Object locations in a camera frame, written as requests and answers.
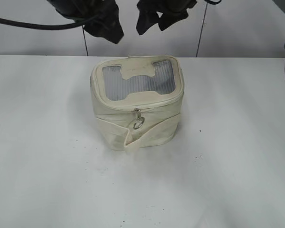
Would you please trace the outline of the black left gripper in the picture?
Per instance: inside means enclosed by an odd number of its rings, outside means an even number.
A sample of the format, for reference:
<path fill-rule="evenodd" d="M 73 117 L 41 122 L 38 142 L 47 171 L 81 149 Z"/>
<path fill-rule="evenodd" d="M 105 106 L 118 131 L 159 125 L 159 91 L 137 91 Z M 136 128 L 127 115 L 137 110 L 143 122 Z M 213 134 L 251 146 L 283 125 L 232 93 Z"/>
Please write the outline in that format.
<path fill-rule="evenodd" d="M 115 0 L 63 0 L 61 15 L 73 20 L 93 18 L 84 25 L 84 30 L 97 38 L 118 44 L 124 37 Z"/>

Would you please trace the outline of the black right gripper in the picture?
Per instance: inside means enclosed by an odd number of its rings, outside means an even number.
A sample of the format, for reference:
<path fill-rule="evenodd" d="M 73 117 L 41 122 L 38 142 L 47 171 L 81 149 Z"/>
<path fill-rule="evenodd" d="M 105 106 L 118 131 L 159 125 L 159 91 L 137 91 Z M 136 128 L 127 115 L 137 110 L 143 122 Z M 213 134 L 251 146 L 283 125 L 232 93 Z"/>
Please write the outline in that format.
<path fill-rule="evenodd" d="M 158 24 L 164 31 L 171 25 L 186 19 L 189 15 L 187 9 L 192 9 L 196 0 L 140 0 L 137 3 L 139 17 L 136 30 L 143 35 L 153 25 Z"/>

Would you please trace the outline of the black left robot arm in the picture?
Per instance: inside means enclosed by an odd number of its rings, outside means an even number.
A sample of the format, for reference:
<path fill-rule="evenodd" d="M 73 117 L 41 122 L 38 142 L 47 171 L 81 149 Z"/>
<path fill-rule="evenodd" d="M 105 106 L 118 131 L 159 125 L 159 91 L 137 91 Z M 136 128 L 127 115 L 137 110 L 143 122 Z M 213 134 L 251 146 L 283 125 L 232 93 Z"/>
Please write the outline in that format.
<path fill-rule="evenodd" d="M 83 28 L 94 37 L 117 44 L 124 36 L 114 0 L 50 0 L 49 3 L 60 15 L 75 22 L 92 18 Z"/>

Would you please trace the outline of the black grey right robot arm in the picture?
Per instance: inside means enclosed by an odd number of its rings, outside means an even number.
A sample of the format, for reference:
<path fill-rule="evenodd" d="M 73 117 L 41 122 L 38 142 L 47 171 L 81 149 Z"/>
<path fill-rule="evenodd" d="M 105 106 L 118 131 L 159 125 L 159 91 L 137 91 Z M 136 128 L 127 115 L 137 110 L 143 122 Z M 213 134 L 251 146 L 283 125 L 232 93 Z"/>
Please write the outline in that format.
<path fill-rule="evenodd" d="M 139 35 L 143 35 L 150 27 L 158 24 L 159 29 L 164 31 L 186 19 L 189 16 L 187 9 L 196 4 L 195 0 L 140 0 L 137 3 L 139 17 L 136 30 Z"/>

